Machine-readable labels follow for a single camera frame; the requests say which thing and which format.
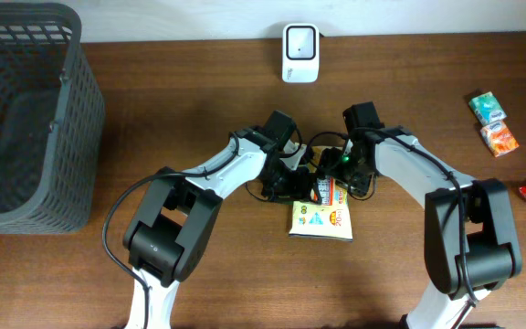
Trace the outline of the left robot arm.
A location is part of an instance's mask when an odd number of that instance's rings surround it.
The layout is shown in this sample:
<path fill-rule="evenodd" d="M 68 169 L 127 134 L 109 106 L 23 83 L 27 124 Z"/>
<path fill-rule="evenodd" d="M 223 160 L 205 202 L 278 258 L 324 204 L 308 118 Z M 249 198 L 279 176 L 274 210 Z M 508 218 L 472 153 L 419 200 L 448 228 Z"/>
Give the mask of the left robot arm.
<path fill-rule="evenodd" d="M 175 295 L 203 257 L 225 198 L 252 180 L 265 202 L 289 203 L 310 192 L 298 167 L 299 130 L 274 111 L 262 126 L 230 133 L 227 146 L 191 169 L 170 167 L 143 179 L 148 186 L 122 244 L 135 279 L 129 328 L 168 328 Z"/>

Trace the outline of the orange tissue pack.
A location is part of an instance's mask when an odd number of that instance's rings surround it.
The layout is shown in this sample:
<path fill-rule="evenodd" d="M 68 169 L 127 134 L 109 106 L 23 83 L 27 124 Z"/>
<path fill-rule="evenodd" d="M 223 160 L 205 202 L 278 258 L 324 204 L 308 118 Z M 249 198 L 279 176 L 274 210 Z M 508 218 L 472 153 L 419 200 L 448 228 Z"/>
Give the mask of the orange tissue pack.
<path fill-rule="evenodd" d="M 504 121 L 483 126 L 480 133 L 494 157 L 508 154 L 520 146 Z"/>

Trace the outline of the yellow snack bag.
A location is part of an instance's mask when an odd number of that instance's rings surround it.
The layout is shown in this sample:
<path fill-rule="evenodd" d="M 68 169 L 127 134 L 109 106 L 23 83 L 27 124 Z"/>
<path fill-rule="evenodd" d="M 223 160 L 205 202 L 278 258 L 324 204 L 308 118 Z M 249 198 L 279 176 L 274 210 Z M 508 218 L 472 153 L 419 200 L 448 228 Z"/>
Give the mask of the yellow snack bag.
<path fill-rule="evenodd" d="M 321 203 L 314 191 L 311 202 L 294 201 L 289 235 L 352 241 L 352 222 L 348 205 L 348 192 L 331 176 L 318 182 Z"/>

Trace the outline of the green tissue pack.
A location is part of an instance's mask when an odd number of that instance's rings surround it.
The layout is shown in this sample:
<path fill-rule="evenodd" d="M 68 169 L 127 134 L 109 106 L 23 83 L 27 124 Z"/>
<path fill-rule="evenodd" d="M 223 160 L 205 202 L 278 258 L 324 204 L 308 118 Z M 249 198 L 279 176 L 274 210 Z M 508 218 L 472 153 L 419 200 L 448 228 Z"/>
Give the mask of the green tissue pack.
<path fill-rule="evenodd" d="M 483 126 L 507 118 L 506 112 L 491 91 L 472 98 L 468 105 Z"/>

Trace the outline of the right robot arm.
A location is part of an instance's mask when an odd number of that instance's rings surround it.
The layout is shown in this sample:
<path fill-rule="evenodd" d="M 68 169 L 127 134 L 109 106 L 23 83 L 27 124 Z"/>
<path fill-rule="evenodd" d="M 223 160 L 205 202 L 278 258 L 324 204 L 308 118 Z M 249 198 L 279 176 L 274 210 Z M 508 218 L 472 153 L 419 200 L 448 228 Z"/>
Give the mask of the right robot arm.
<path fill-rule="evenodd" d="M 355 104 L 342 117 L 345 145 L 321 156 L 321 170 L 357 200 L 372 197 L 378 177 L 388 177 L 425 212 L 429 283 L 400 327 L 460 327 L 484 298 L 521 273 L 508 188 L 452 168 L 404 127 L 386 127 L 372 102 Z"/>

